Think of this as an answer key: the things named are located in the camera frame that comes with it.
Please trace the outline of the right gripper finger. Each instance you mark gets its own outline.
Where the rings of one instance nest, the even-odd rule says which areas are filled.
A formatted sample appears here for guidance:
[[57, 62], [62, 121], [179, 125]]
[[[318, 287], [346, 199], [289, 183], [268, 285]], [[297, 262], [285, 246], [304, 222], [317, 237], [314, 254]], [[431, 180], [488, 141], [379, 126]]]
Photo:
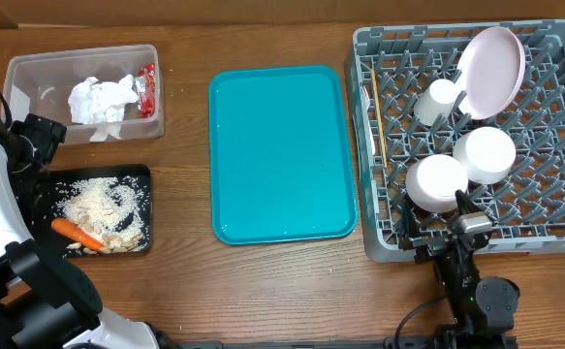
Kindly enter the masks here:
[[476, 206], [465, 192], [462, 190], [455, 191], [455, 199], [457, 204], [457, 211], [459, 215], [466, 215], [471, 213], [480, 212], [481, 209]]
[[412, 207], [408, 201], [402, 204], [401, 211], [401, 234], [404, 238], [420, 238], [421, 232], [414, 218]]

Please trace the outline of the white bowl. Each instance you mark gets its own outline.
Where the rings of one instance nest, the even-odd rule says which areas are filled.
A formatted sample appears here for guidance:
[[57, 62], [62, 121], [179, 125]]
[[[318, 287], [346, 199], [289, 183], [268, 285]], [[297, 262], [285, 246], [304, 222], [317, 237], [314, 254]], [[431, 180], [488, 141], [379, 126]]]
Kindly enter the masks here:
[[504, 179], [516, 155], [513, 140], [494, 127], [481, 127], [463, 135], [453, 149], [453, 157], [466, 170], [468, 179], [479, 184]]
[[457, 207], [455, 192], [468, 186], [465, 168], [453, 157], [435, 154], [415, 163], [405, 177], [405, 188], [419, 208], [444, 213]]

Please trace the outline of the white napkin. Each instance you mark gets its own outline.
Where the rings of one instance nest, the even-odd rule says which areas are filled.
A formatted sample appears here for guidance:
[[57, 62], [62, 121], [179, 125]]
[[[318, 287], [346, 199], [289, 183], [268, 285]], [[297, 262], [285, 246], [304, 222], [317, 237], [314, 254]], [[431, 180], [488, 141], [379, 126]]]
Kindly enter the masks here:
[[132, 75], [119, 82], [100, 82], [96, 77], [88, 77], [72, 89], [68, 104], [74, 123], [93, 125], [122, 122], [125, 107], [139, 100]]

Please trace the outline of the orange carrot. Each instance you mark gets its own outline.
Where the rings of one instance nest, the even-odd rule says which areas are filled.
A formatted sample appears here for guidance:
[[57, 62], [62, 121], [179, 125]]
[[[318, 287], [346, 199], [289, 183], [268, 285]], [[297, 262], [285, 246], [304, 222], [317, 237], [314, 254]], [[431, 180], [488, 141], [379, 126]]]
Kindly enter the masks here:
[[82, 246], [91, 250], [100, 252], [104, 245], [86, 233], [75, 223], [65, 218], [55, 218], [51, 222], [51, 228], [63, 237], [69, 238], [74, 242], [80, 243]]

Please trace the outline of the rice food scraps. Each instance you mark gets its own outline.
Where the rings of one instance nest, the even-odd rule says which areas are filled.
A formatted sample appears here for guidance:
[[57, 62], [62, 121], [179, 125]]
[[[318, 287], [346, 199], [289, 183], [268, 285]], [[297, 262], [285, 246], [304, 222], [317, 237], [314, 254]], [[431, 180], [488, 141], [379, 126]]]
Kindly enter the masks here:
[[58, 193], [64, 197], [52, 207], [55, 215], [89, 235], [133, 238], [148, 231], [149, 193], [134, 177], [97, 177], [62, 185]]

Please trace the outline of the white paper cup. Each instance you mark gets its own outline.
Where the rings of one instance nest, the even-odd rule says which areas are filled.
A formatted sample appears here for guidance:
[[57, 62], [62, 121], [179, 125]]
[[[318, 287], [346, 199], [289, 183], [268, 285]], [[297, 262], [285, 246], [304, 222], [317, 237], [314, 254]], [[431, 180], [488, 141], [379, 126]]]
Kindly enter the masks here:
[[447, 117], [451, 113], [459, 92], [451, 80], [436, 79], [416, 101], [414, 116], [423, 125], [431, 126], [439, 116]]

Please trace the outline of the red snack wrapper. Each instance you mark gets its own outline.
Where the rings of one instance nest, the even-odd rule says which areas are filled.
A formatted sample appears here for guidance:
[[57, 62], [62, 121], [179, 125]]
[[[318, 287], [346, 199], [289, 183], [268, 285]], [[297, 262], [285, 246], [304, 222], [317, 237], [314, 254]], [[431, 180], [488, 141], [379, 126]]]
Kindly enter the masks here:
[[134, 89], [139, 95], [140, 119], [149, 118], [156, 112], [156, 66], [147, 64], [134, 77]]

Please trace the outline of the white round plate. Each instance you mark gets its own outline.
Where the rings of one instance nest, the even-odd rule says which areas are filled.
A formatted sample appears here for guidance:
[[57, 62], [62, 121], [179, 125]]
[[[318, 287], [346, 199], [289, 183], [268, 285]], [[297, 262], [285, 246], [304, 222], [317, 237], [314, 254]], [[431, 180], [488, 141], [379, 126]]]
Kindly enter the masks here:
[[473, 120], [505, 110], [514, 100], [525, 71], [523, 45], [508, 28], [489, 27], [467, 45], [457, 63], [455, 87], [466, 93], [458, 105]]

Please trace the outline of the white plastic fork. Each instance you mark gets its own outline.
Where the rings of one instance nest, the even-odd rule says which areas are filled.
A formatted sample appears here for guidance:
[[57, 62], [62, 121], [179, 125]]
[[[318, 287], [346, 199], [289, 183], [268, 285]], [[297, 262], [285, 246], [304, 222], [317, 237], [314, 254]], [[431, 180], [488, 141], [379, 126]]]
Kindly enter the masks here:
[[367, 91], [367, 88], [366, 88], [365, 85], [361, 88], [361, 100], [365, 104], [366, 126], [367, 126], [368, 131], [369, 131], [368, 139], [369, 139], [369, 143], [370, 143], [371, 154], [373, 156], [375, 156], [376, 155], [376, 145], [375, 145], [374, 135], [373, 135], [372, 129], [370, 127], [370, 120], [369, 120], [370, 97], [368, 95], [368, 91]]

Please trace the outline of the wooden skewer stick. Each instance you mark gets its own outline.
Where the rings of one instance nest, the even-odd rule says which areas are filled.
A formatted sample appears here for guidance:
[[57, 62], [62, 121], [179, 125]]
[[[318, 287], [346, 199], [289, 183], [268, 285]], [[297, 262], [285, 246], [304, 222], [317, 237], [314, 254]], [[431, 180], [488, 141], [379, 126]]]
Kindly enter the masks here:
[[384, 169], [386, 169], [387, 166], [388, 166], [386, 142], [385, 142], [385, 138], [384, 138], [382, 115], [381, 115], [380, 102], [379, 102], [379, 91], [378, 91], [376, 73], [375, 73], [374, 69], [370, 70], [370, 79], [371, 79], [372, 95], [373, 95], [373, 100], [374, 100], [374, 105], [375, 105], [374, 115], [376, 117], [377, 127], [378, 127], [380, 154], [381, 154], [381, 157], [382, 157], [383, 167], [384, 167]]

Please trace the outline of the peanut food scraps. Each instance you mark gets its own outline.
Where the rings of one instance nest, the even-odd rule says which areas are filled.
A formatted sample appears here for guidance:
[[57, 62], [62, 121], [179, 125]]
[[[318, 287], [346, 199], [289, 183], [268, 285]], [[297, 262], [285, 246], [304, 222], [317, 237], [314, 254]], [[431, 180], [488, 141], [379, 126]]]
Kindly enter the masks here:
[[79, 194], [63, 203], [62, 216], [112, 252], [138, 249], [146, 232], [135, 194]]

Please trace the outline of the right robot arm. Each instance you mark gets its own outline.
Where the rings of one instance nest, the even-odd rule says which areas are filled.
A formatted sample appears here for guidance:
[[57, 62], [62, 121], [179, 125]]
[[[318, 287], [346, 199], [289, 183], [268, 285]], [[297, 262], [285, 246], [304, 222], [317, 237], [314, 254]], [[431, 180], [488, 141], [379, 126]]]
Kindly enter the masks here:
[[398, 247], [415, 252], [417, 264], [433, 263], [444, 294], [408, 313], [396, 328], [395, 348], [404, 346], [401, 332], [416, 314], [446, 300], [455, 322], [439, 326], [421, 348], [516, 348], [517, 340], [506, 336], [514, 328], [520, 289], [503, 277], [480, 276], [474, 260], [476, 251], [488, 246], [493, 220], [461, 190], [455, 192], [457, 217], [450, 232], [423, 238], [412, 208], [402, 205]]

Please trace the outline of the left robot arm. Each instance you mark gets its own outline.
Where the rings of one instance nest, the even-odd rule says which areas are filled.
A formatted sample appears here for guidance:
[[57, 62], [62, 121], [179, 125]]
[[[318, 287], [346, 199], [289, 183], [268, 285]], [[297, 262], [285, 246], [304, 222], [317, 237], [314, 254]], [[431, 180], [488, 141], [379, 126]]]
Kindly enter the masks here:
[[38, 183], [66, 133], [0, 111], [0, 348], [174, 348], [162, 331], [104, 307], [81, 269], [34, 240]]

